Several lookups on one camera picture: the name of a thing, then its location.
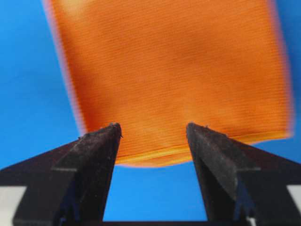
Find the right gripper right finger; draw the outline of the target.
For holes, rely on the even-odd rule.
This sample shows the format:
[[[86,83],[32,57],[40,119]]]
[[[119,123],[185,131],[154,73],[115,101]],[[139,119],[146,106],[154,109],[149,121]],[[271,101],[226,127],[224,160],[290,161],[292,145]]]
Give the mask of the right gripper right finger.
[[[195,123],[186,136],[209,223],[300,225],[299,163]]]

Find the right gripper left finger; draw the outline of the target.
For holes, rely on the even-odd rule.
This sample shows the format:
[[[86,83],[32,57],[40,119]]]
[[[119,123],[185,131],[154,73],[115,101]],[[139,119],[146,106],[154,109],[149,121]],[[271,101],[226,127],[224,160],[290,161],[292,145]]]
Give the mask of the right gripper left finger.
[[[80,226],[100,222],[121,126],[111,123],[0,171],[3,226]]]

